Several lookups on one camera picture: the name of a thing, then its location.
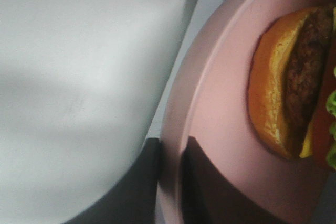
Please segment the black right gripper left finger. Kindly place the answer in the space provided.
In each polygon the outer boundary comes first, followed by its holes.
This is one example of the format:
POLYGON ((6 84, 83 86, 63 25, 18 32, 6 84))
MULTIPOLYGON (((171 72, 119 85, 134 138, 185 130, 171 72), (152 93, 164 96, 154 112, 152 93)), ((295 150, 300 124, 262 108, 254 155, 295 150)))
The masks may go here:
POLYGON ((155 223, 160 156, 159 139, 146 139, 140 155, 120 181, 67 223, 155 223))

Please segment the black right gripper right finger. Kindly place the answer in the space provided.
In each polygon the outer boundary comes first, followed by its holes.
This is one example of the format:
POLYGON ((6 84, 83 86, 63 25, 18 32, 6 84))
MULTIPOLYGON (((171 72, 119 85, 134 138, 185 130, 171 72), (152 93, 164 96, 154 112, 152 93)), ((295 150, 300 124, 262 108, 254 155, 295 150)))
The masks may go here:
POLYGON ((190 136, 182 156, 184 223, 285 223, 234 187, 190 136))

